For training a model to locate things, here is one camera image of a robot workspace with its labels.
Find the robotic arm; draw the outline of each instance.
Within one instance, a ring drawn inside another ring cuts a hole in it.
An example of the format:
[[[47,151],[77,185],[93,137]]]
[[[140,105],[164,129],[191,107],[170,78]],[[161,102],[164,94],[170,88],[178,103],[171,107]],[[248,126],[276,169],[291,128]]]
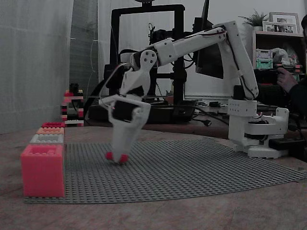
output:
[[[234,93],[234,98],[228,103],[229,139],[236,144],[237,151],[245,151],[248,154],[252,152],[256,155],[259,152],[272,152],[272,149],[264,147],[260,140],[247,138],[246,133],[248,131],[250,135],[261,133],[270,138],[280,138],[280,135],[287,131],[289,112],[279,108],[282,117],[267,118],[270,120],[270,130],[266,127],[268,124],[263,124],[259,130],[259,124],[250,123],[253,117],[257,116],[257,102],[254,101],[258,96],[257,82],[236,22],[229,22],[174,42],[169,38],[155,43],[141,52],[132,54],[126,60],[130,70],[124,75],[120,95],[99,101],[99,104],[108,110],[109,121],[114,127],[113,150],[106,155],[108,160],[116,163],[126,162],[133,142],[147,122],[151,106],[142,102],[142,97],[147,94],[150,87],[149,71],[214,44],[218,44],[221,51],[224,81]]]

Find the baseplate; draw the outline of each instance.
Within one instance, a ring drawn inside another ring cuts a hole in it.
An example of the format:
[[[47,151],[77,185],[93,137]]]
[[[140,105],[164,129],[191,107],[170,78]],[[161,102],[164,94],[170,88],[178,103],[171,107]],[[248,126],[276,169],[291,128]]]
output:
[[[307,178],[264,159],[235,153],[213,138],[139,142],[129,162],[108,162],[109,144],[67,144],[65,198],[26,203],[110,204],[232,193]]]

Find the wooden table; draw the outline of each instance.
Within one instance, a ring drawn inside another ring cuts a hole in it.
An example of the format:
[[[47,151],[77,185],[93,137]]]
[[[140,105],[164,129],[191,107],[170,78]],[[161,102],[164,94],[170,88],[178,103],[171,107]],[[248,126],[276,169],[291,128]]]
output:
[[[307,181],[191,199],[111,205],[24,204],[19,156],[36,130],[0,135],[1,230],[307,230]],[[67,142],[110,142],[111,128],[67,128]],[[143,130],[139,141],[201,136]],[[220,140],[230,146],[227,140]],[[307,163],[275,162],[296,170]]]

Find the computer screen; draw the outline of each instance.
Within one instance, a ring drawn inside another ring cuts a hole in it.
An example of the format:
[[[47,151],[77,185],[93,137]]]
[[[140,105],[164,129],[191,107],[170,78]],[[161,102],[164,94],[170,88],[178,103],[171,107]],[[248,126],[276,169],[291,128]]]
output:
[[[209,0],[203,6],[201,20],[195,19],[193,32],[200,32],[212,29],[213,24],[208,21]],[[217,44],[204,48],[194,53],[196,59],[196,72],[216,78],[224,78],[224,70],[221,52]]]

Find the picture frame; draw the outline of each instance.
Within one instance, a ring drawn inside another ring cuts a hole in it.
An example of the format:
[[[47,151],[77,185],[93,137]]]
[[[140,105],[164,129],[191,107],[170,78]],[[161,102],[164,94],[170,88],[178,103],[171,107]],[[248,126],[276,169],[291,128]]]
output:
[[[297,13],[270,12],[270,21],[275,23],[295,24],[297,34],[300,33],[300,23]]]
[[[275,23],[275,22],[265,22],[265,21],[263,21],[262,25],[263,25],[263,31],[266,31],[266,32],[297,34],[296,24]]]

